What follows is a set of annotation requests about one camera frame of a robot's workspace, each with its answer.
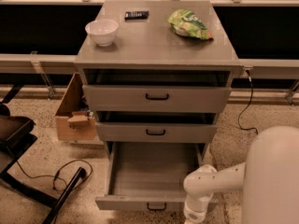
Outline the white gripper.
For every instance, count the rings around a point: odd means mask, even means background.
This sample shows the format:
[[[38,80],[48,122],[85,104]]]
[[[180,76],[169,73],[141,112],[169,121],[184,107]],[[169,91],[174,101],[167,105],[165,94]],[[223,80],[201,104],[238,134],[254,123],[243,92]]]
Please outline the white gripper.
[[[184,203],[183,213],[188,224],[201,224],[206,218],[207,203],[196,202],[195,206],[190,203]]]

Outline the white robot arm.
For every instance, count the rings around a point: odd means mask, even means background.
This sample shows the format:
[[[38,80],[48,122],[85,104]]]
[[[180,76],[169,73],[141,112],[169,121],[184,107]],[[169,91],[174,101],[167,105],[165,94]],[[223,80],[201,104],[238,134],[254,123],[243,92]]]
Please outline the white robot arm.
[[[186,176],[184,224],[201,224],[215,193],[242,190],[241,224],[299,224],[299,129],[259,133],[244,162],[223,170],[204,165]]]

